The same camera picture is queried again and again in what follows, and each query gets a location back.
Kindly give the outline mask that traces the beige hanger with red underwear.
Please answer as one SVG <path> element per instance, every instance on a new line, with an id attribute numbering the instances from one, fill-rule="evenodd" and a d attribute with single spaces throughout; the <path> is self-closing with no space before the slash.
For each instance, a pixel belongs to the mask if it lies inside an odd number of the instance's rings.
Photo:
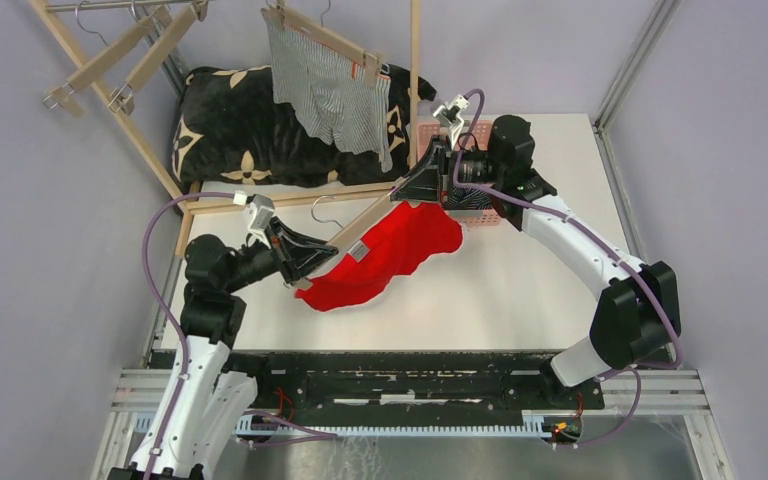
<path id="1" fill-rule="evenodd" d="M 316 208 L 317 204 L 324 200 L 343 200 L 347 195 L 329 194 L 317 198 L 310 207 L 310 216 L 318 223 L 334 223 L 340 228 L 340 230 L 327 242 L 328 245 L 337 248 L 337 254 L 315 268 L 311 274 L 302 277 L 292 285 L 287 285 L 287 287 L 295 290 L 307 290 L 312 286 L 312 280 L 314 278 L 323 276 L 325 273 L 329 273 L 333 270 L 342 259 L 350 253 L 351 249 L 361 242 L 362 237 L 395 208 L 396 204 L 391 201 L 390 196 L 405 181 L 405 177 L 397 179 L 386 193 L 376 199 L 346 225 L 339 223 L 336 219 L 319 218 L 316 215 Z"/>

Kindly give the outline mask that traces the red underwear with white lettering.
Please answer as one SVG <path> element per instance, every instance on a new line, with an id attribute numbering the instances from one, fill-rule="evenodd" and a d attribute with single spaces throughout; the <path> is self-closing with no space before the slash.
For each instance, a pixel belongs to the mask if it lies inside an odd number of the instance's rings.
<path id="1" fill-rule="evenodd" d="M 429 257 L 454 253 L 462 243 L 461 225 L 441 206 L 401 203 L 361 237 L 357 249 L 295 297 L 319 312 L 361 305 L 393 278 L 412 275 Z"/>

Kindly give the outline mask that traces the navy striped underwear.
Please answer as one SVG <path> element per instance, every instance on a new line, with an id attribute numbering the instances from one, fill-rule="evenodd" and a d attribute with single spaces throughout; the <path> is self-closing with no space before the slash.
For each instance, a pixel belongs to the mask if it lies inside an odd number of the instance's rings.
<path id="1" fill-rule="evenodd" d="M 444 210 L 493 210 L 493 196 L 477 189 L 453 187 L 442 203 Z"/>

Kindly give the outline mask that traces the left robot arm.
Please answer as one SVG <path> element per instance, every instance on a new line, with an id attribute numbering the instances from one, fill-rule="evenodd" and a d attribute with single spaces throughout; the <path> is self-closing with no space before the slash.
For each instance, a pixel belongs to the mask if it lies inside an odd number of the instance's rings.
<path id="1" fill-rule="evenodd" d="M 213 234 L 185 249 L 184 306 L 172 325 L 179 343 L 144 440 L 111 479 L 211 479 L 235 425 L 267 404 L 274 379 L 258 369 L 227 371 L 246 303 L 238 291 L 273 274 L 290 285 L 338 252 L 326 241 L 268 220 L 234 248 Z"/>

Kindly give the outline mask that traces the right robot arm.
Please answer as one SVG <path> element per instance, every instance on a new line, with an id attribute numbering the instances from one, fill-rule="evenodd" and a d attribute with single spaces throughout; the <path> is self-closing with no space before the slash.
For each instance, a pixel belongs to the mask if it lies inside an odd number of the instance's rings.
<path id="1" fill-rule="evenodd" d="M 636 366 L 656 367 L 652 355 L 673 347 L 667 368 L 683 361 L 677 276 L 665 262 L 648 264 L 611 244 L 573 212 L 558 190 L 534 167 L 532 125 L 502 115 L 490 125 L 485 148 L 466 144 L 471 133 L 450 125 L 435 135 L 419 160 L 397 183 L 393 202 L 462 207 L 466 197 L 489 199 L 517 231 L 551 251 L 587 287 L 596 310 L 585 337 L 545 361 L 537 382 L 541 400 L 563 407 L 578 385 L 608 379 Z"/>

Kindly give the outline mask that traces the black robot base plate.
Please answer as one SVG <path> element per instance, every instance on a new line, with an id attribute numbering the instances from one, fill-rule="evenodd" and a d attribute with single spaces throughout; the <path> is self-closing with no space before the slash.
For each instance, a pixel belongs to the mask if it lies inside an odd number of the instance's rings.
<path id="1" fill-rule="evenodd" d="M 537 352 L 234 352 L 221 372 L 258 382 L 258 410 L 308 427 L 516 426 L 526 410 L 602 410 L 593 380 L 552 387 Z"/>

